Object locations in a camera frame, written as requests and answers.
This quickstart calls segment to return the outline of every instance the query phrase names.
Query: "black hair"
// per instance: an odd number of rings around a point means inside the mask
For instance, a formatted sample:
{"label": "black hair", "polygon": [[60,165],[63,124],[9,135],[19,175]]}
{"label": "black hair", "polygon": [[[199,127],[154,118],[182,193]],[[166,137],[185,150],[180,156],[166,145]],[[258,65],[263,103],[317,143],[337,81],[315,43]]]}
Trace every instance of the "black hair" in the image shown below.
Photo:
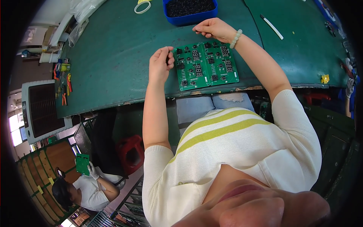
{"label": "black hair", "polygon": [[69,211],[69,207],[73,206],[70,200],[71,194],[68,191],[69,183],[63,178],[56,180],[52,187],[52,193],[57,202],[62,206],[65,211]]}

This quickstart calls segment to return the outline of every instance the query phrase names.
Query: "air cooler grille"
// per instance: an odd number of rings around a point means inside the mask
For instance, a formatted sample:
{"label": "air cooler grille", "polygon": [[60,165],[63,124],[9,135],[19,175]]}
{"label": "air cooler grille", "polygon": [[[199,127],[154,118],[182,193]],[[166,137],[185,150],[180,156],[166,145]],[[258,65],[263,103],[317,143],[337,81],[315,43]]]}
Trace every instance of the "air cooler grille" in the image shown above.
{"label": "air cooler grille", "polygon": [[29,112],[34,138],[65,126],[64,119],[57,118],[54,94],[54,84],[29,87]]}

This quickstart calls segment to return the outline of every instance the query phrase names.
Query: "white pen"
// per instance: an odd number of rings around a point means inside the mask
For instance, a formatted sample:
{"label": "white pen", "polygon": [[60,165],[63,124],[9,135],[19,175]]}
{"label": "white pen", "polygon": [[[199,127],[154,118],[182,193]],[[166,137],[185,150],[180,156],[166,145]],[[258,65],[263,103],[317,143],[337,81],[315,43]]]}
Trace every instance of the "white pen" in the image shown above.
{"label": "white pen", "polygon": [[269,20],[267,20],[262,14],[260,14],[260,17],[266,21],[266,23],[272,28],[272,30],[279,36],[279,38],[281,40],[284,39],[284,37],[281,35],[281,33],[275,28],[275,26],[273,26],[273,24],[271,24],[271,22]]}

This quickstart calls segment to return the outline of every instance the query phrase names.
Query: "red plastic stool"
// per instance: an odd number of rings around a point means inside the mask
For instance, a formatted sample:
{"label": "red plastic stool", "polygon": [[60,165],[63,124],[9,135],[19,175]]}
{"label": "red plastic stool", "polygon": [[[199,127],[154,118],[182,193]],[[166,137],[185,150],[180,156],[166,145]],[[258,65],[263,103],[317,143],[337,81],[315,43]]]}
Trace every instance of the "red plastic stool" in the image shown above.
{"label": "red plastic stool", "polygon": [[[129,138],[120,139],[116,144],[116,152],[121,161],[122,167],[127,175],[134,173],[143,164],[145,159],[145,150],[141,146],[142,138],[139,135],[134,135]],[[135,163],[127,156],[134,155],[135,151],[139,156],[139,162]]]}
{"label": "red plastic stool", "polygon": [[327,100],[331,100],[330,96],[322,93],[305,94],[303,97],[306,99],[309,105],[313,104],[313,99],[322,100],[323,98],[325,98]]}

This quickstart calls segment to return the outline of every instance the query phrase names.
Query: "yellow crumpled wrapper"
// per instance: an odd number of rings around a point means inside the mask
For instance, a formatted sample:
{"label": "yellow crumpled wrapper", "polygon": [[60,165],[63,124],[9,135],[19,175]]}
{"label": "yellow crumpled wrapper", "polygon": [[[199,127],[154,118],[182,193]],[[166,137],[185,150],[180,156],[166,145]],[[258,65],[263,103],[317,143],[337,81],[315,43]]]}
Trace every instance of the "yellow crumpled wrapper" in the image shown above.
{"label": "yellow crumpled wrapper", "polygon": [[137,4],[140,4],[140,3],[142,3],[143,1],[152,1],[152,0],[139,0],[139,1],[137,2]]}
{"label": "yellow crumpled wrapper", "polygon": [[325,75],[321,76],[321,82],[323,84],[327,84],[329,82],[329,74],[325,74]]}

